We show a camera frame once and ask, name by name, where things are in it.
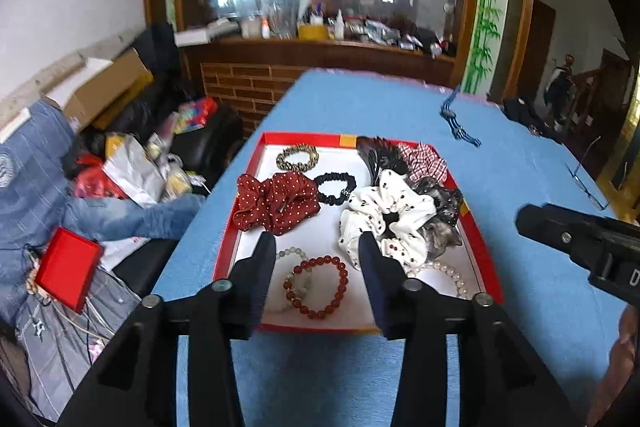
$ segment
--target table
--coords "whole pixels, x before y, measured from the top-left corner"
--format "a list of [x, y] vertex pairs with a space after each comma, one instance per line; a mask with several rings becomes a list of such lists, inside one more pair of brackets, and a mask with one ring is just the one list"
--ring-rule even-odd
[[[568, 256], [520, 237], [513, 224], [526, 203], [551, 202], [596, 213], [568, 175], [577, 161], [564, 146], [532, 136], [494, 105], [456, 100], [452, 108], [476, 149], [453, 139], [439, 115], [447, 94], [375, 74], [312, 70], [264, 119], [220, 179], [169, 260], [154, 290], [165, 300], [193, 295], [211, 281], [236, 179], [261, 131], [363, 134], [434, 145], [446, 158], [494, 259], [505, 308], [559, 380], [577, 410], [608, 364], [623, 303], [587, 283]], [[602, 197], [583, 172], [593, 194]], [[455, 338], [448, 339], [447, 426], [459, 420]], [[177, 417], [188, 425], [187, 339], [178, 351]], [[390, 424], [402, 341], [380, 335], [258, 332], [232, 351], [246, 425], [382, 427]]]

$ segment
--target metal bolt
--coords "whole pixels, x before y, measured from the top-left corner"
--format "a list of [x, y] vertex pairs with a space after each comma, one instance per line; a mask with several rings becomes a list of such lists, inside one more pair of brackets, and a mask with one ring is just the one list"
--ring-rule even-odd
[[158, 306], [161, 301], [162, 301], [162, 298], [158, 295], [154, 295], [154, 294], [147, 295], [145, 298], [142, 299], [142, 306], [144, 306], [145, 308], [154, 308]]
[[488, 293], [481, 292], [474, 295], [474, 301], [476, 301], [480, 306], [487, 307], [494, 303], [494, 298]]
[[228, 279], [218, 279], [217, 281], [213, 282], [213, 284], [211, 285], [211, 289], [214, 292], [226, 292], [231, 290], [233, 286], [233, 283]]
[[415, 279], [415, 277], [410, 277], [409, 279], [404, 280], [402, 287], [410, 292], [418, 292], [422, 289], [422, 281], [420, 279]]

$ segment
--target red polka dot scrunchie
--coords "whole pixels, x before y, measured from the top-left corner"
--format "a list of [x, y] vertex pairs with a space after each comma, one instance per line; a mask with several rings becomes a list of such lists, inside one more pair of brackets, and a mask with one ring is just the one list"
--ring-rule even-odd
[[273, 235], [283, 235], [320, 211], [318, 187], [302, 173], [278, 172], [258, 182], [250, 174], [238, 178], [238, 210], [232, 220], [242, 232], [263, 225]]

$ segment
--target green bamboo painting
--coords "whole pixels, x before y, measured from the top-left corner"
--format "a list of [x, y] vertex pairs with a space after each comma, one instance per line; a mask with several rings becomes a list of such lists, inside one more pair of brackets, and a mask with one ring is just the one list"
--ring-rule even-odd
[[498, 0], [478, 0], [474, 33], [469, 52], [469, 63], [462, 90], [476, 94], [481, 83], [493, 71], [491, 41], [502, 37], [500, 34], [500, 18], [503, 11], [495, 5]]

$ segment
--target red square box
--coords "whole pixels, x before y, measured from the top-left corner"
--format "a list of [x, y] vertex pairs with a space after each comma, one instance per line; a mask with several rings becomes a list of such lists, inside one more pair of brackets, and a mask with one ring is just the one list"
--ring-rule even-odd
[[50, 296], [81, 313], [101, 255], [98, 243], [58, 227], [42, 257], [36, 283]]

